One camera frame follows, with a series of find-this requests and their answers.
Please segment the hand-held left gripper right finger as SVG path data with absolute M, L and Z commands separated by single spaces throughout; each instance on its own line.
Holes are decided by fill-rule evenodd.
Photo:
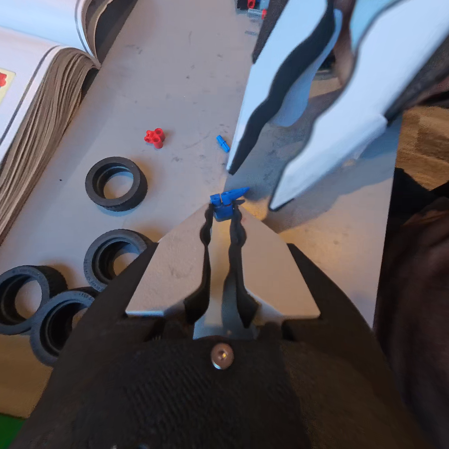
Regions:
M 288 245 L 277 233 L 238 206 L 229 233 L 229 267 L 244 328 L 320 317 Z

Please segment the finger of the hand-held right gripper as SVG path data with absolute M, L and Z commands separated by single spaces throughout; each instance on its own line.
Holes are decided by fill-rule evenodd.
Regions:
M 304 113 L 312 81 L 342 28 L 330 0 L 270 1 L 252 53 L 227 171 L 234 175 L 267 123 L 289 127 Z
M 285 166 L 269 209 L 282 208 L 387 127 L 387 113 L 448 37 L 447 0 L 358 1 L 350 22 L 355 64 L 336 101 Z

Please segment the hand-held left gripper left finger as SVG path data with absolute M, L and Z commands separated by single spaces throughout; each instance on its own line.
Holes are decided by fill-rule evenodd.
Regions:
M 181 318 L 194 324 L 210 301 L 213 207 L 201 206 L 158 242 L 126 308 L 130 317 Z

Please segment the blue toy connector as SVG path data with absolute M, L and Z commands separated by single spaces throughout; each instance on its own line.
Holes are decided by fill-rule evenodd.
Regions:
M 233 196 L 230 192 L 213 194 L 210 196 L 210 204 L 214 210 L 214 218 L 218 222 L 226 221 L 233 216 Z

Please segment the grey desk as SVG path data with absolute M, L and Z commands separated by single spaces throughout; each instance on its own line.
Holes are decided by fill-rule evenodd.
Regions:
M 243 207 L 295 244 L 372 326 L 402 118 L 358 159 L 268 211 L 280 171 L 339 82 L 314 81 L 300 120 L 268 123 L 228 176 L 216 136 L 232 141 L 260 23 L 233 1 L 138 1 L 1 245 L 1 273 L 47 265 L 70 289 L 86 286 L 85 253 L 101 234 L 124 228 L 158 241 L 211 194 L 249 186 Z M 161 149 L 144 141 L 156 128 L 166 137 Z M 104 211 L 86 194 L 89 169 L 109 156 L 133 160 L 147 177 L 148 193 L 131 211 Z

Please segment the toy brick car model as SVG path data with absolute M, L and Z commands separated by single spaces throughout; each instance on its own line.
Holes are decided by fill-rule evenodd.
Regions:
M 239 13 L 263 20 L 267 15 L 269 3 L 269 0 L 236 0 L 235 7 Z

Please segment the black toy tire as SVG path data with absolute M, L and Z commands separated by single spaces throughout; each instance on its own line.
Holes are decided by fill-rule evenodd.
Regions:
M 65 290 L 48 300 L 34 315 L 30 345 L 36 358 L 54 367 L 76 327 L 77 320 L 91 306 L 99 292 L 92 287 Z
M 108 199 L 104 194 L 106 183 L 119 173 L 132 176 L 130 189 L 121 197 Z M 98 206 L 112 212 L 124 212 L 137 207 L 148 191 L 147 178 L 142 170 L 130 159 L 113 156 L 94 164 L 85 179 L 85 189 L 88 197 Z
M 124 254 L 136 256 L 156 245 L 145 235 L 129 229 L 113 229 L 100 235 L 86 251 L 83 271 L 88 284 L 102 292 L 117 276 L 115 261 Z
M 15 306 L 18 291 L 29 281 L 36 281 L 41 290 L 41 302 L 31 317 L 24 318 Z M 64 276 L 49 266 L 22 265 L 0 276 L 0 333 L 16 335 L 28 332 L 35 316 L 54 296 L 67 289 Z

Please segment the red toy connector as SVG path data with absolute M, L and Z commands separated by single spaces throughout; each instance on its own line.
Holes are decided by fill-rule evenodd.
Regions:
M 147 130 L 144 141 L 154 146 L 155 149 L 161 149 L 165 141 L 165 133 L 161 128 Z

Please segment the open instruction booklet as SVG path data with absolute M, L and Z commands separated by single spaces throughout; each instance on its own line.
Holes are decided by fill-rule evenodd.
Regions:
M 0 2 L 3 243 L 136 1 Z

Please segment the green plastic bin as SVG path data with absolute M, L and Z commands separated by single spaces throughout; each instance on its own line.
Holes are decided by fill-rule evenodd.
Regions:
M 7 449 L 22 428 L 25 419 L 0 414 L 0 448 Z

